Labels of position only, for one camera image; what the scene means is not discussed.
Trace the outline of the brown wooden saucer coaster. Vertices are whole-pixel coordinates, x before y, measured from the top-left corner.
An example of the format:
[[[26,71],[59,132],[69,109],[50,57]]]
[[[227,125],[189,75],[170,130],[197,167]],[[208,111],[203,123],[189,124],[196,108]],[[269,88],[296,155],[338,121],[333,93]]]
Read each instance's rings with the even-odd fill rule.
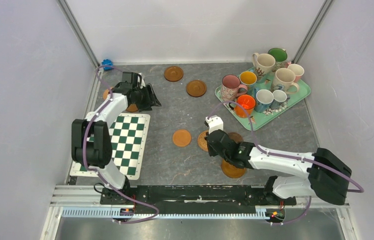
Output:
[[[198,98],[206,93],[207,86],[203,81],[196,79],[188,82],[186,91],[189,96]]]
[[[169,82],[177,82],[184,76],[184,71],[178,66],[170,66],[164,71],[164,78]]]
[[[129,113],[136,113],[138,112],[138,107],[136,104],[130,104],[126,111]]]

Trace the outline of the dark walnut wooden coaster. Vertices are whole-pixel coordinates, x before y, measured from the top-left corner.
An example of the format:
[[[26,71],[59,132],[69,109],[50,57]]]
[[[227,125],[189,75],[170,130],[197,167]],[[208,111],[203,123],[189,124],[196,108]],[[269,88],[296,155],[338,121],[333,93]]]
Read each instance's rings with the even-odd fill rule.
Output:
[[[236,144],[239,144],[241,142],[243,142],[243,137],[239,134],[239,133],[236,133],[236,132],[230,132],[228,133],[228,137],[233,140]]]

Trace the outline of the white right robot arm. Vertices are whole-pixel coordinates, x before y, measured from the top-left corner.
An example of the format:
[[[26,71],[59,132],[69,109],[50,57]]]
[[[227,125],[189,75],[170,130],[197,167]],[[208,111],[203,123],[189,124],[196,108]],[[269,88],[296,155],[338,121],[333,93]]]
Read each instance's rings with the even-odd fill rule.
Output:
[[[236,143],[222,130],[207,134],[205,140],[210,156],[220,156],[237,168],[288,174],[267,181],[263,196],[270,204],[292,197],[317,196],[341,206],[350,192],[352,170],[328,149],[318,148],[315,153],[274,150],[251,142]]]

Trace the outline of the woven rattan coaster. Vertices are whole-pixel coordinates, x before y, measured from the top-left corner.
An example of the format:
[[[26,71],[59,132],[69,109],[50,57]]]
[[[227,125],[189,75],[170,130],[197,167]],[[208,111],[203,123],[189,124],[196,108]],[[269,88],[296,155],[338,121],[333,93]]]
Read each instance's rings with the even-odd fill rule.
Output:
[[[198,143],[199,148],[201,148],[205,152],[208,152],[207,141],[205,139],[205,137],[207,136],[207,134],[208,134],[208,131],[205,130],[205,131],[201,132],[199,134],[198,138],[197,138],[197,143]]]

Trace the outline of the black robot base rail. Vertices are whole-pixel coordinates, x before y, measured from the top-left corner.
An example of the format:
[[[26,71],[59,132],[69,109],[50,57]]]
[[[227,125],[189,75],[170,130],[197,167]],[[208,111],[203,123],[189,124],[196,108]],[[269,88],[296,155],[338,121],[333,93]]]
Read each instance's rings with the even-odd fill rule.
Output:
[[[123,213],[161,215],[251,214],[256,206],[295,206],[295,197],[281,199],[257,185],[138,185],[123,189],[122,197],[103,188],[100,204],[132,205]]]

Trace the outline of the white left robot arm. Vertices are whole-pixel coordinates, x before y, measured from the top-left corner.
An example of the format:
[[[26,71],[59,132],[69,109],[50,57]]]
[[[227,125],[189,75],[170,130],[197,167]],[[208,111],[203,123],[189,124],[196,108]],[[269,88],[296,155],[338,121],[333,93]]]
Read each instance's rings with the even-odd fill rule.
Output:
[[[93,171],[120,204],[131,200],[132,190],[125,186],[127,177],[112,162],[109,128],[131,104],[138,110],[150,111],[161,106],[151,84],[142,74],[124,71],[122,80],[110,88],[106,100],[92,115],[75,119],[71,124],[71,157]]]

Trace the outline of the light orange wooden coaster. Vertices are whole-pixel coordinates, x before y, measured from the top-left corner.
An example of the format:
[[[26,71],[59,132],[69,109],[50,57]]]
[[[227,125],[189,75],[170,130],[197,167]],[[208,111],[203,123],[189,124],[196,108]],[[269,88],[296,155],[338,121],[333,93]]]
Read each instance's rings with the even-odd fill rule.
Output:
[[[172,136],[173,143],[178,147],[186,147],[191,139],[191,134],[186,129],[179,129]]]

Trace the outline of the brown ridged wooden coaster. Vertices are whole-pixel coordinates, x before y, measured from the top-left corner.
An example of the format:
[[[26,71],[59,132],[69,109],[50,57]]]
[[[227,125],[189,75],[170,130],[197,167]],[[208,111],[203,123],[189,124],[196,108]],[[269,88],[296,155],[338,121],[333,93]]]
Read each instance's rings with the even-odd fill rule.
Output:
[[[247,171],[246,168],[235,167],[234,165],[228,163],[225,159],[222,159],[221,170],[227,177],[232,179],[242,177]]]

